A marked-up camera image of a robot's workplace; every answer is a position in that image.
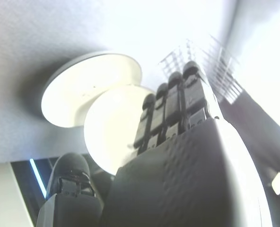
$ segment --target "blue light strip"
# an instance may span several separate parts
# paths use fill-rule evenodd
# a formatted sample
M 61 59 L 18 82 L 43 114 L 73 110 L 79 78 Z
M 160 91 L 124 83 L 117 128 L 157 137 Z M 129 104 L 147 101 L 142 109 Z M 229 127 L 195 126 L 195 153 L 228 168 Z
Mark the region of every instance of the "blue light strip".
M 36 167 L 36 164 L 35 164 L 35 162 L 34 162 L 34 159 L 30 159 L 30 163 L 31 163 L 31 166 L 32 166 L 32 168 L 33 168 L 33 171 L 34 171 L 34 174 L 35 174 L 35 176 L 36 176 L 36 179 L 37 179 L 37 181 L 38 181 L 38 184 L 39 184 L 39 187 L 40 187 L 40 189 L 41 189 L 41 191 L 42 191 L 42 194 L 44 195 L 44 197 L 46 197 L 46 189 L 45 189 L 45 187 L 44 187 L 44 183 L 42 182 L 42 180 L 41 180 L 41 177 L 40 177 L 40 174 L 39 174 L 39 172 L 38 172 L 38 169 L 37 169 L 37 167 Z

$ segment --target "textured dimple pattern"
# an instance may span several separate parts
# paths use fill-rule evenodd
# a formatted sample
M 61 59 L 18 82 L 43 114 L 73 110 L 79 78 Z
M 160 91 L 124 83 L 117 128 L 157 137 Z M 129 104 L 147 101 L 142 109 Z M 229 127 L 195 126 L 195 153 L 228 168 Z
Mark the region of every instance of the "textured dimple pattern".
M 207 120 L 122 167 L 100 226 L 233 226 L 217 135 L 214 121 Z

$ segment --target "white plate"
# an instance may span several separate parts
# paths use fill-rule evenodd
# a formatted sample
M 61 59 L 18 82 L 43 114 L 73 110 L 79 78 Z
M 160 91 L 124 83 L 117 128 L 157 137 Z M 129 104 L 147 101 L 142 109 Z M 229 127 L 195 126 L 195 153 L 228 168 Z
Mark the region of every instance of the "white plate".
M 115 175 L 136 157 L 134 140 L 145 97 L 152 91 L 126 85 L 103 93 L 91 106 L 84 123 L 87 149 L 93 160 Z
M 83 125 L 88 109 L 103 92 L 121 85 L 139 85 L 141 77 L 140 65 L 124 54 L 81 56 L 52 75 L 42 98 L 42 113 L 60 127 Z

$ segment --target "robotic hand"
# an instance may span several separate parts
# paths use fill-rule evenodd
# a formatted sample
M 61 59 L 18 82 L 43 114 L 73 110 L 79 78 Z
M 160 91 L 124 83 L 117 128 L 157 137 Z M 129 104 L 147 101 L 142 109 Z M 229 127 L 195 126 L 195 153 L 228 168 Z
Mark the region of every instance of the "robotic hand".
M 272 226 L 254 163 L 195 62 L 146 97 L 134 146 L 137 157 L 84 226 Z M 89 213 L 100 210 L 93 204 Z

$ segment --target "white wire basket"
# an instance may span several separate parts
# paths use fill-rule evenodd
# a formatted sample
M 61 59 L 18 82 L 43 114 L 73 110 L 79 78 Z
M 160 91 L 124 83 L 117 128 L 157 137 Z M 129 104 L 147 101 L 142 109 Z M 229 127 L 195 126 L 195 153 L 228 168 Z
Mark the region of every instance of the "white wire basket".
M 189 61 L 197 62 L 206 73 L 219 102 L 225 98 L 232 104 L 242 93 L 235 73 L 239 62 L 211 35 L 197 41 L 186 39 L 159 63 L 159 67 L 168 78 L 175 71 L 182 73 Z

